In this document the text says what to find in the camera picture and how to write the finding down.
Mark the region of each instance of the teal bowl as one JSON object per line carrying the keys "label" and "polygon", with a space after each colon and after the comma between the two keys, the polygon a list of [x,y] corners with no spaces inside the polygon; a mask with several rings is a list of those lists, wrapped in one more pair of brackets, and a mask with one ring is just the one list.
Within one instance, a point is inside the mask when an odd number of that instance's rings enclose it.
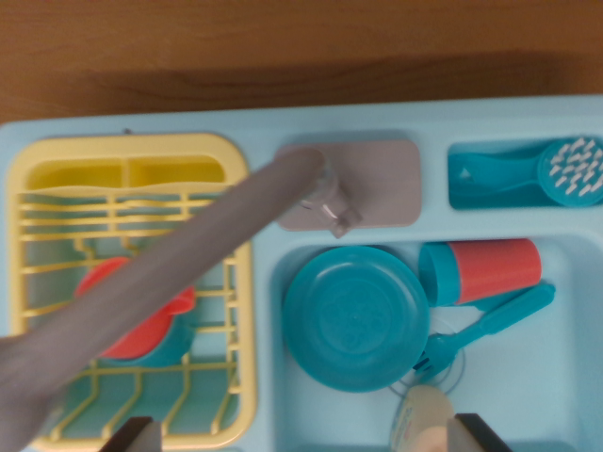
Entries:
{"label": "teal bowl", "polygon": [[289,286],[284,336],[317,381],[363,393],[391,385],[421,355],[430,327],[425,292],[400,259],[371,247],[329,250]]}

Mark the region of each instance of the cream-colored bottle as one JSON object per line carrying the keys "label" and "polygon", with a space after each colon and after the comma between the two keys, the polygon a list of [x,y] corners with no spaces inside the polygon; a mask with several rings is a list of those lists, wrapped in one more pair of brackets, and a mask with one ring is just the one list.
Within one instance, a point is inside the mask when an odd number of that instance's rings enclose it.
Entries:
{"label": "cream-colored bottle", "polygon": [[446,395],[431,386],[411,388],[401,403],[390,437],[392,452],[447,452],[446,423],[454,409]]}

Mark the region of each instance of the teal utensil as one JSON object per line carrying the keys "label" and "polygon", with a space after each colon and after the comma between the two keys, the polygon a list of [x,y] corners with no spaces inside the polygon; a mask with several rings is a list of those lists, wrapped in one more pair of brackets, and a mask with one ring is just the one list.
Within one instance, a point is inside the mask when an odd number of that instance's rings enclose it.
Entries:
{"label": "teal utensil", "polygon": [[567,207],[593,205],[603,199],[603,143],[597,138],[561,139],[531,157],[457,153],[448,159],[450,194],[485,197],[538,185]]}
{"label": "teal utensil", "polygon": [[487,334],[495,334],[543,309],[555,298],[555,286],[538,284],[503,304],[456,334],[434,334],[413,367],[421,381],[428,381],[452,364],[459,350]]}

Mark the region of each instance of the teal scrub brush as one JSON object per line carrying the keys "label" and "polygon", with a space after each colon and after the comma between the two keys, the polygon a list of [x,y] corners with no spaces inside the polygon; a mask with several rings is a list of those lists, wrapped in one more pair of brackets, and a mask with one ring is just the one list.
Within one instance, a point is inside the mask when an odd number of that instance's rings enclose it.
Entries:
{"label": "teal scrub brush", "polygon": [[527,158],[452,154],[448,178],[451,195],[476,198],[538,185],[554,202],[584,207],[603,199],[603,144],[590,137],[561,139]]}

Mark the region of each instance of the toy kitchen sink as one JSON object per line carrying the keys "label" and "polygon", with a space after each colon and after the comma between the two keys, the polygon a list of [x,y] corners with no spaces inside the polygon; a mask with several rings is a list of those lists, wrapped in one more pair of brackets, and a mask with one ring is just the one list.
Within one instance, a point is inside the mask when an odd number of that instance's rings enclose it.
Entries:
{"label": "toy kitchen sink", "polygon": [[[9,180],[0,226],[8,238],[0,254],[4,335],[35,328],[69,300],[87,268],[144,249],[284,146],[404,139],[420,155],[420,211],[413,204],[400,207],[413,221],[353,229],[340,239],[328,231],[289,231],[271,223],[196,285],[200,323],[181,363],[163,371],[91,363],[36,446],[96,450],[127,417],[146,414],[164,422],[168,450],[388,450],[400,402],[395,392],[403,391],[403,382],[394,391],[352,394],[309,377],[289,354],[282,332],[283,300],[294,275],[334,247],[375,246],[416,270],[425,242],[528,237],[540,251],[544,279],[557,287],[554,302],[496,340],[473,345],[436,382],[457,412],[477,412],[516,452],[598,450],[603,207],[569,208],[537,196],[525,198],[525,205],[521,197],[466,203],[449,192],[448,160],[461,152],[533,152],[558,138],[601,137],[602,124],[603,98],[576,97],[3,126],[0,168]],[[128,139],[136,146],[124,144]],[[207,152],[199,156],[199,149]],[[28,178],[21,177],[23,159],[17,157],[23,150],[35,157],[35,165],[27,160],[35,169]],[[82,166],[77,161],[84,157],[88,164]],[[432,324],[457,331],[476,312],[437,308]]]}

